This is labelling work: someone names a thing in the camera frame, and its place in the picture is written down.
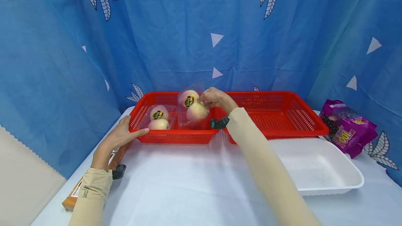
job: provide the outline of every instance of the purple snack bag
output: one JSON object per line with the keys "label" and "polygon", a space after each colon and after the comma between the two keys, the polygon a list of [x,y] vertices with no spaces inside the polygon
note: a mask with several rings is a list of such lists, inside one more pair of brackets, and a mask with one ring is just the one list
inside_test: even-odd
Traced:
{"label": "purple snack bag", "polygon": [[375,124],[339,100],[328,99],[322,107],[320,118],[329,128],[326,139],[351,158],[360,154],[363,147],[378,135]]}

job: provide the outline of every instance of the beige wall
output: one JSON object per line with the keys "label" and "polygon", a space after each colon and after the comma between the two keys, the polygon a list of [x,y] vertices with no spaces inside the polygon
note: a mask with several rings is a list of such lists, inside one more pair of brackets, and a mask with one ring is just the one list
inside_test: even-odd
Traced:
{"label": "beige wall", "polygon": [[30,225],[66,179],[0,126],[0,225]]}

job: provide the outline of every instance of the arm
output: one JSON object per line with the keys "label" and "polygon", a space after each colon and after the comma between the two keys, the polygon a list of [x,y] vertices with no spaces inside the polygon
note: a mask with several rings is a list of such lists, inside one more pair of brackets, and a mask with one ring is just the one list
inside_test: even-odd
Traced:
{"label": "arm", "polygon": [[95,150],[92,165],[82,177],[79,196],[69,226],[102,226],[103,207],[112,185],[112,171],[108,169],[110,155],[113,149],[149,131],[146,128],[130,133],[129,121],[129,116],[122,118]]}
{"label": "arm", "polygon": [[230,112],[228,131],[239,145],[257,187],[281,226],[322,225],[299,194],[285,166],[244,108]]}

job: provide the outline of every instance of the white foam tray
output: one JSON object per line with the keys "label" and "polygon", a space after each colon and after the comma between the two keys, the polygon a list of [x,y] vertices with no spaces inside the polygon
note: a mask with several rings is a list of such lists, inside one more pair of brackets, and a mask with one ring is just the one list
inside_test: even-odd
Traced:
{"label": "white foam tray", "polygon": [[270,140],[301,195],[343,194],[364,177],[335,145],[319,138]]}

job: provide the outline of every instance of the apple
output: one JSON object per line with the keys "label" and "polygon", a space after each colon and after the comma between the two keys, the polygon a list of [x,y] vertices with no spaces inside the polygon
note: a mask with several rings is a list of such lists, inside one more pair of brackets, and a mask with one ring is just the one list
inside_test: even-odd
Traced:
{"label": "apple", "polygon": [[203,120],[208,115],[208,109],[204,106],[202,102],[194,102],[187,110],[188,121],[198,121]]}
{"label": "apple", "polygon": [[151,130],[166,130],[169,127],[169,122],[165,119],[153,120],[148,124]]}
{"label": "apple", "polygon": [[178,98],[178,104],[183,105],[184,107],[190,107],[195,103],[200,96],[194,90],[187,90],[180,94]]}
{"label": "apple", "polygon": [[159,119],[168,120],[169,112],[163,105],[157,105],[151,110],[150,118],[151,120],[159,120]]}

